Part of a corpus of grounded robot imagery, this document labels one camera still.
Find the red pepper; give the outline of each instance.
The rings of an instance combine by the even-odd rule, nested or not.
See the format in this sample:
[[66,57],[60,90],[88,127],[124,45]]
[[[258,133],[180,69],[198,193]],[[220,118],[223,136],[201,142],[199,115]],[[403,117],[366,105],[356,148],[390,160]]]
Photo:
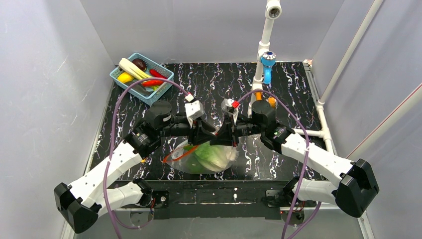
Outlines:
[[154,69],[149,70],[149,73],[151,73],[151,75],[153,75],[155,77],[167,79],[167,77],[161,75],[160,73],[158,73],[158,71],[156,71]]
[[151,86],[160,86],[164,81],[159,81],[159,80],[152,80],[152,81],[145,81],[142,82],[143,86],[146,87],[151,87]]

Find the blue basket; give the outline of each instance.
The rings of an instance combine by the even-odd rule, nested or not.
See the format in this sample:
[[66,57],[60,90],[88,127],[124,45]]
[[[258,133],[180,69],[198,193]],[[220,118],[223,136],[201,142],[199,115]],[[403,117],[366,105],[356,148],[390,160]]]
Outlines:
[[[167,77],[168,80],[170,81],[174,81],[173,76],[174,73],[167,70],[166,68],[164,68],[162,65],[146,58],[145,56],[139,54],[139,53],[133,53],[128,60],[132,61],[136,58],[142,59],[143,61],[145,61],[147,69],[145,71],[145,73],[147,73],[148,75],[150,75],[149,70],[150,69],[154,69],[156,70],[158,73],[160,73],[161,75]],[[117,78],[123,73],[124,71],[117,66],[116,69],[114,69],[112,72],[110,72],[110,76],[114,79],[114,81],[123,89],[127,88],[127,85],[120,82]],[[134,95],[135,97],[137,97],[138,99],[142,100],[143,102],[147,103],[148,105],[152,105],[152,103],[156,102],[160,97],[163,96],[164,93],[166,93],[166,91],[168,91],[170,89],[170,87],[172,87],[172,84],[164,82],[156,91],[154,91],[150,96],[143,96],[140,93],[138,93],[136,90],[134,89],[130,89],[129,93],[131,93],[132,95]],[[145,87],[146,90],[148,91],[153,91],[153,89],[151,87]]]

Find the transparent plastic bag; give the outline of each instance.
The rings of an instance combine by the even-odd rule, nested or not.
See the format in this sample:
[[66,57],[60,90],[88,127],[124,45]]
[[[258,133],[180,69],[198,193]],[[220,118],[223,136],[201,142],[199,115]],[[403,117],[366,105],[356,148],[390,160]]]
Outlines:
[[164,159],[164,163],[185,173],[214,174],[231,167],[238,155],[235,147],[211,146],[209,142],[190,146],[185,140]]

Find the blue valve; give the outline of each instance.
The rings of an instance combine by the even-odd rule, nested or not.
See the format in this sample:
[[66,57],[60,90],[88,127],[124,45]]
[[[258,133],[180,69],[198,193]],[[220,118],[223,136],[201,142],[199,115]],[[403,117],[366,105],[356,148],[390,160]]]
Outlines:
[[271,83],[271,68],[276,63],[276,54],[272,51],[267,51],[261,56],[261,63],[264,66],[264,84]]

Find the black marble table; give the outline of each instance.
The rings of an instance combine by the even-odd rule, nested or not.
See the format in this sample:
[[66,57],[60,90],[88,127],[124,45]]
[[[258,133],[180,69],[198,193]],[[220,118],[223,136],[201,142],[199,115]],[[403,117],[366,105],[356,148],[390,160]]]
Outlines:
[[[206,120],[219,127],[222,122],[221,101],[223,98],[239,99],[251,89],[256,63],[201,63],[165,65],[175,73],[174,81],[196,96],[206,110]],[[272,84],[264,86],[278,96],[296,115],[301,123],[311,130],[320,130],[320,122],[311,90],[301,62],[277,63],[273,67]],[[90,168],[98,165],[109,154],[111,119],[115,103],[123,89],[114,84],[108,102],[104,123],[97,142],[97,149]],[[173,112],[184,111],[184,96],[172,87],[161,98],[173,105]],[[249,99],[244,100],[240,112],[246,115]],[[135,121],[145,114],[148,105],[128,94],[122,101],[118,113],[116,144],[128,134]],[[277,119],[292,128],[298,128],[296,122],[282,109],[277,108]],[[185,138],[169,137],[163,140],[163,147],[148,157],[146,163],[129,169],[120,180],[143,178],[147,180],[277,180],[289,181],[297,176],[302,164],[267,149],[258,135],[240,139],[237,147],[239,157],[233,166],[224,172],[208,175],[193,175],[173,169],[163,163],[167,156]],[[311,137],[311,141],[324,148],[320,138]],[[307,168],[306,178],[317,180],[322,177]]]

